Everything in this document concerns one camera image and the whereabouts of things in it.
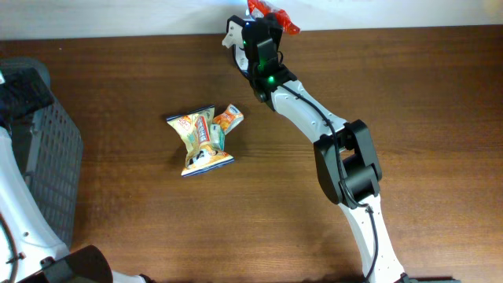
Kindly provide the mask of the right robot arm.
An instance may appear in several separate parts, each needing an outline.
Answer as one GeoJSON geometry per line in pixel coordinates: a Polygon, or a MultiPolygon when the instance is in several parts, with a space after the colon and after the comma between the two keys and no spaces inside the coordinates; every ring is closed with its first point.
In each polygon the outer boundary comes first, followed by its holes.
{"type": "Polygon", "coordinates": [[[315,100],[283,64],[283,28],[269,13],[262,18],[227,20],[222,44],[233,52],[256,98],[290,120],[313,144],[318,182],[343,211],[362,260],[366,282],[407,282],[392,247],[381,209],[382,169],[369,128],[348,122],[315,100]]]}

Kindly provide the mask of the orange small carton box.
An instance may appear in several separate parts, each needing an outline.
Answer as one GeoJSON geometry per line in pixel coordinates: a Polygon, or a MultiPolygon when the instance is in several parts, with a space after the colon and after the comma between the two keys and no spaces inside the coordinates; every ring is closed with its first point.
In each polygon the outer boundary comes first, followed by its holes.
{"type": "Polygon", "coordinates": [[[229,104],[223,113],[213,119],[213,123],[218,124],[224,134],[228,134],[243,120],[244,114],[236,106],[229,104]]]}

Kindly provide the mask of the red snack bag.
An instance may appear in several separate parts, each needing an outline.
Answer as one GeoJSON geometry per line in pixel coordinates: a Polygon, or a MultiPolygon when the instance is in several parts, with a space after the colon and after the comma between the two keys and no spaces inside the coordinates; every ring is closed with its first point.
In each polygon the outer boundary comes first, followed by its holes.
{"type": "Polygon", "coordinates": [[[301,32],[301,29],[292,22],[285,10],[277,8],[267,0],[247,0],[247,4],[248,13],[252,18],[264,18],[272,14],[287,34],[298,35],[301,32]]]}

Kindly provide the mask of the yellow snack bag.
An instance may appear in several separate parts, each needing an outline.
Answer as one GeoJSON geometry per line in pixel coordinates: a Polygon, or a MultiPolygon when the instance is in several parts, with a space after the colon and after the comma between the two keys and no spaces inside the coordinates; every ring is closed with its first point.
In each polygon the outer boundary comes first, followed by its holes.
{"type": "Polygon", "coordinates": [[[229,153],[211,146],[209,128],[214,114],[214,105],[207,105],[166,118],[167,124],[178,133],[187,150],[182,177],[200,175],[234,161],[229,153]]]}

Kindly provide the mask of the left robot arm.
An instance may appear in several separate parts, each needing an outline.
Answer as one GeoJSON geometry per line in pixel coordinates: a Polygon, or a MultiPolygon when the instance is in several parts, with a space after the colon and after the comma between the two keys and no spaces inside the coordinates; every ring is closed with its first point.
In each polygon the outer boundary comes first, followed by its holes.
{"type": "Polygon", "coordinates": [[[1,280],[149,282],[70,250],[83,140],[38,61],[1,63],[1,280]]]}

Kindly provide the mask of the teal tissue packet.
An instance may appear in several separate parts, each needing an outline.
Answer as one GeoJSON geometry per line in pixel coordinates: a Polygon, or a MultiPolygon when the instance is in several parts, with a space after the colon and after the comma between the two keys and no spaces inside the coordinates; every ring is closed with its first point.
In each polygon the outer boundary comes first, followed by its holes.
{"type": "Polygon", "coordinates": [[[211,146],[214,149],[223,151],[225,149],[225,138],[226,138],[225,132],[218,124],[215,123],[210,125],[209,131],[210,131],[211,146]]]}

